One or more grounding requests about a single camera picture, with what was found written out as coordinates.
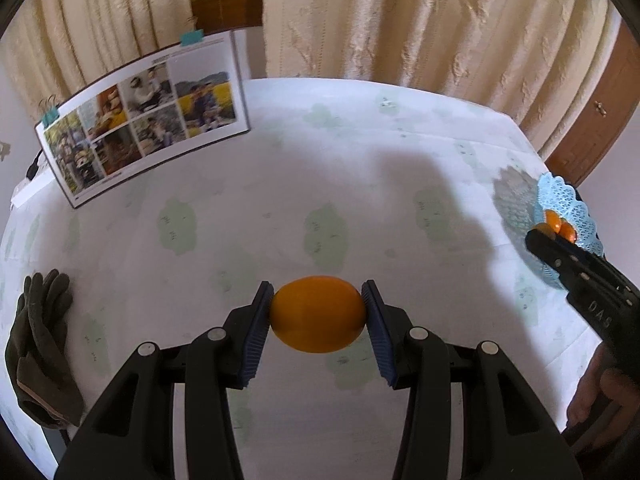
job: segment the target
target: binder clip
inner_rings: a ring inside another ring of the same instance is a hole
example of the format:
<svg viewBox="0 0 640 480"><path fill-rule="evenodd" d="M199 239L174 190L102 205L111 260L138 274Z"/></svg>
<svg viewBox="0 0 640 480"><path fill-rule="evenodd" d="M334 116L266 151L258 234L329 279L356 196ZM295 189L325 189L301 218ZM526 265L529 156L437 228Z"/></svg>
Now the binder clip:
<svg viewBox="0 0 640 480"><path fill-rule="evenodd" d="M191 16L187 23L189 23L191 30L180 35L180 46L189 46L195 43L200 43L204 38L204 30L196 28L196 22L198 19L195 16Z"/></svg>
<svg viewBox="0 0 640 480"><path fill-rule="evenodd" d="M56 96L50 95L49 99L45 101L44 106L42 102L44 99L40 101L40 109L44 111L42 116L42 125L46 128L49 128L59 117L60 112L58 111L58 105L56 104Z"/></svg>

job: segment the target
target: orange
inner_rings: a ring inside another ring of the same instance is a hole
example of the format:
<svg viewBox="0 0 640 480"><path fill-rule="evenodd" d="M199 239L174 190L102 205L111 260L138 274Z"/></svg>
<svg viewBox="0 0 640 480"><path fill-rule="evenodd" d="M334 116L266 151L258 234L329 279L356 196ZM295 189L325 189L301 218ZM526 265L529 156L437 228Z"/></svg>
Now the orange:
<svg viewBox="0 0 640 480"><path fill-rule="evenodd" d="M560 232L562 219L560 218L560 215L552 209L545 209L545 222L548 223L556 233Z"/></svg>
<svg viewBox="0 0 640 480"><path fill-rule="evenodd" d="M351 283L333 276L308 276L284 285L269 313L275 335L303 352L335 352L362 332L366 310Z"/></svg>
<svg viewBox="0 0 640 480"><path fill-rule="evenodd" d="M574 226L569 224L569 222L562 222L562 227L558 234L572 244L575 244L575 241L578 239L578 233L575 231Z"/></svg>
<svg viewBox="0 0 640 480"><path fill-rule="evenodd" d="M552 240L556 239L556 232L553 230L553 228L549 224L542 222L540 224L536 224L533 228L537 229L542 234L546 235Z"/></svg>

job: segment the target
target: photo poster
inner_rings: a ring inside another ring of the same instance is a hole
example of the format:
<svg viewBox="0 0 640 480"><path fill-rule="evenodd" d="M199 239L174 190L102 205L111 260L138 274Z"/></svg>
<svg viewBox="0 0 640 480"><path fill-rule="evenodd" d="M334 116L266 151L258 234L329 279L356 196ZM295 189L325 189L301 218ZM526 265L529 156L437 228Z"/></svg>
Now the photo poster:
<svg viewBox="0 0 640 480"><path fill-rule="evenodd" d="M231 34L136 60L58 107L36 133L75 208L132 176L248 131Z"/></svg>

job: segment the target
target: beige curtain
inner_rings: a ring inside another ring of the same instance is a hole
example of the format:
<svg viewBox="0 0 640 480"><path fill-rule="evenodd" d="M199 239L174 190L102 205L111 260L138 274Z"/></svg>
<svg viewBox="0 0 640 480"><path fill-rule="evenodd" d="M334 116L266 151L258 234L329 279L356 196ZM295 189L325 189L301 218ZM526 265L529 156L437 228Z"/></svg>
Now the beige curtain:
<svg viewBox="0 0 640 480"><path fill-rule="evenodd" d="M26 0L0 41L0 58L37 120L41 99L65 100L177 43L190 16L190 0Z"/></svg>
<svg viewBox="0 0 640 480"><path fill-rule="evenodd" d="M599 80L609 0L264 0L269 76L358 78L509 114L546 157Z"/></svg>

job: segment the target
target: wooden door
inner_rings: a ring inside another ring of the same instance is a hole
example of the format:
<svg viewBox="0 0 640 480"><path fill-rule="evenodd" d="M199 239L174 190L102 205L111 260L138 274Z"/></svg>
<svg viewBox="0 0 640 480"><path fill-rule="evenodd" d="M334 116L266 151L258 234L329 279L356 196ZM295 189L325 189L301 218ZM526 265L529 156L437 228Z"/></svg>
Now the wooden door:
<svg viewBox="0 0 640 480"><path fill-rule="evenodd" d="M546 160L578 186L616 141L640 100L640 46L622 23L609 63L590 101Z"/></svg>

